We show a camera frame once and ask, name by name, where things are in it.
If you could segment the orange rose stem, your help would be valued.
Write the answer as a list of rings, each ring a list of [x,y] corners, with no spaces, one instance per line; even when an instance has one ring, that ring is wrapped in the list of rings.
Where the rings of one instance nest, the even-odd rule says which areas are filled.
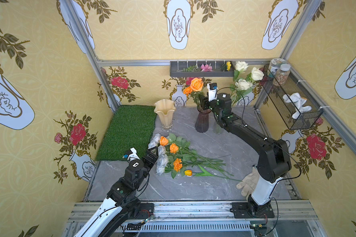
[[[191,81],[190,88],[192,90],[191,92],[191,97],[193,98],[197,108],[201,110],[201,97],[205,97],[205,94],[203,92],[203,87],[204,87],[204,82],[202,78],[194,78]]]

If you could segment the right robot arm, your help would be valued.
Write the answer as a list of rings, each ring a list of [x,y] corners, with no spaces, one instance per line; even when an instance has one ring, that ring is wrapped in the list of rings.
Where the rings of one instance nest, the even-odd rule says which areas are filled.
[[[199,101],[201,108],[213,112],[215,121],[221,128],[236,135],[257,152],[259,179],[248,202],[257,206],[269,203],[277,183],[292,168],[286,142],[263,135],[232,112],[232,101],[227,93],[219,93],[216,98],[200,95]]]

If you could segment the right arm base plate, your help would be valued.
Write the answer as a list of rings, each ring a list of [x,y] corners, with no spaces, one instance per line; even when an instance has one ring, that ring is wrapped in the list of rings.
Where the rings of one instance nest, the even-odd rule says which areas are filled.
[[[271,202],[264,205],[257,205],[254,202],[233,202],[230,212],[236,219],[275,217]]]

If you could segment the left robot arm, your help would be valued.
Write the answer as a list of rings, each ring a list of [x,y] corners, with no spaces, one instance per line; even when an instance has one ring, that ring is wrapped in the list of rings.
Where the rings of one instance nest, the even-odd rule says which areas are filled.
[[[99,209],[76,237],[109,237],[121,224],[139,213],[140,200],[136,192],[158,160],[158,147],[148,149],[143,158],[139,158],[135,148],[131,148],[125,158],[128,167],[124,176],[112,185]]]

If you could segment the orange marigold stem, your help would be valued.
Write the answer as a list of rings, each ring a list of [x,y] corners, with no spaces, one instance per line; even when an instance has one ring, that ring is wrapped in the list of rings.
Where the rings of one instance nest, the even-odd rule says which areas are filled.
[[[189,96],[191,93],[193,92],[192,88],[191,87],[187,87],[183,90],[183,93],[186,95],[186,96]]]

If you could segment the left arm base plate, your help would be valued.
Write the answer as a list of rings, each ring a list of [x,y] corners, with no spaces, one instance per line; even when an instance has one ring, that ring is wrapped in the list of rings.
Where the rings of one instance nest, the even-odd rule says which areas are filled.
[[[152,202],[141,203],[137,207],[130,219],[139,220],[147,219],[154,213],[154,204]]]

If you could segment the white rose stem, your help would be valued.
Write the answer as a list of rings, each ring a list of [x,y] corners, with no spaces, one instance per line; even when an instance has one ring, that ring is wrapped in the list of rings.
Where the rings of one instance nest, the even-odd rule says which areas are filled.
[[[253,67],[249,74],[243,75],[248,69],[245,61],[236,61],[234,65],[233,84],[230,84],[232,105],[235,106],[240,100],[246,105],[245,96],[264,78],[262,70]]]

